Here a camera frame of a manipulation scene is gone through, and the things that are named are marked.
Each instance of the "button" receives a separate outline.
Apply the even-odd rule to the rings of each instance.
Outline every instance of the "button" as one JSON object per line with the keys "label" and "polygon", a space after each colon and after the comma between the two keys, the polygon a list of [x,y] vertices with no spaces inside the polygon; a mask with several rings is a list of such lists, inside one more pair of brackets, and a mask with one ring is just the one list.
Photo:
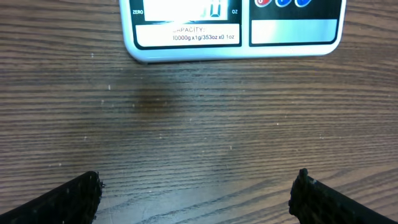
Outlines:
{"label": "button", "polygon": [[254,2],[258,7],[266,7],[272,2],[272,0],[254,0]]}
{"label": "button", "polygon": [[285,7],[288,4],[290,4],[292,2],[292,0],[276,0],[275,3],[277,6],[279,7]]}
{"label": "button", "polygon": [[305,7],[310,4],[311,0],[295,0],[297,7]]}

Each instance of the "wood grain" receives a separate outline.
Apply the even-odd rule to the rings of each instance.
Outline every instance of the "wood grain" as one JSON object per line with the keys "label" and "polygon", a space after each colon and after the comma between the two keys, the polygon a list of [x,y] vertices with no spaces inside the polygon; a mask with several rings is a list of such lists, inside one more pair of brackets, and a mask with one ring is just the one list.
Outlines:
{"label": "wood grain", "polygon": [[330,55],[141,65],[112,0],[0,2],[0,213],[88,171],[95,224],[297,223],[298,170],[398,221],[398,2]]}

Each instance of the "table surface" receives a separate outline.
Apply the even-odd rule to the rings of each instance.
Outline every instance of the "table surface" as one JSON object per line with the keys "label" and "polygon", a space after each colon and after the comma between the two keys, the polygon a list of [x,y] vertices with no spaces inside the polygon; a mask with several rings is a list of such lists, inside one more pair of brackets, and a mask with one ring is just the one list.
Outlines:
{"label": "table surface", "polygon": [[330,55],[141,65],[114,0],[0,2],[0,213],[88,171],[99,223],[297,223],[312,177],[398,220],[398,1]]}

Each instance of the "scale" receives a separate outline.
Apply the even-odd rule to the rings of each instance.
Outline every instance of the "scale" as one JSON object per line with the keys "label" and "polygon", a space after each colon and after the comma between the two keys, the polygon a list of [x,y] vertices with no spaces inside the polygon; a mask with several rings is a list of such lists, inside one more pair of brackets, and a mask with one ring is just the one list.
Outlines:
{"label": "scale", "polygon": [[120,0],[124,43],[141,62],[325,55],[346,0]]}

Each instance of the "white label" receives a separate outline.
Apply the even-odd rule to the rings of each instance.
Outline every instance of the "white label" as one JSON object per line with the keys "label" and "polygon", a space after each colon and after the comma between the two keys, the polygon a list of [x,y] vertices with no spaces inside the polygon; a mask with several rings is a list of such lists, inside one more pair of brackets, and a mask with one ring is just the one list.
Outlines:
{"label": "white label", "polygon": [[239,43],[239,24],[139,25],[136,32],[143,47]]}

